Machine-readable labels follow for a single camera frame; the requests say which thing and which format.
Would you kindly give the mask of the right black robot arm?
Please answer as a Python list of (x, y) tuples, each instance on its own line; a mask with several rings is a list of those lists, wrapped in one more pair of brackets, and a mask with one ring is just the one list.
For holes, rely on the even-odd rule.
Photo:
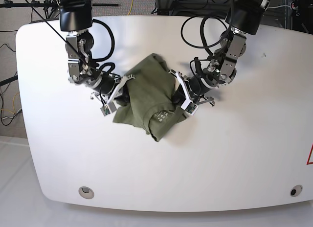
[[(104, 22), (93, 19), (91, 0), (56, 0), (60, 11), (60, 29), (67, 32), (66, 51), (70, 82), (85, 85), (93, 89), (102, 104), (117, 91), (114, 100), (121, 104), (130, 101), (126, 86), (118, 87), (122, 77), (115, 74), (115, 63), (108, 60), (115, 50), (115, 38), (111, 28)], [(104, 27), (111, 41), (108, 54), (102, 58), (93, 58), (94, 38), (89, 32), (93, 24)]]

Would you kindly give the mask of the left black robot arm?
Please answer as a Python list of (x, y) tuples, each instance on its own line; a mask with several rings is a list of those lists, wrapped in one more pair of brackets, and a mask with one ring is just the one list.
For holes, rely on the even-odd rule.
[(246, 35), (257, 33), (269, 2), (270, 0), (230, 0), (230, 10), (225, 19), (228, 28), (220, 35), (220, 39), (211, 45), (207, 44), (204, 26), (209, 18), (216, 16), (209, 14), (203, 17), (200, 24), (202, 45), (199, 48), (208, 53), (208, 66), (202, 68), (202, 61), (195, 57), (190, 62), (193, 76), (183, 81), (195, 104), (210, 90), (233, 81), (237, 73), (237, 60), (246, 50)]

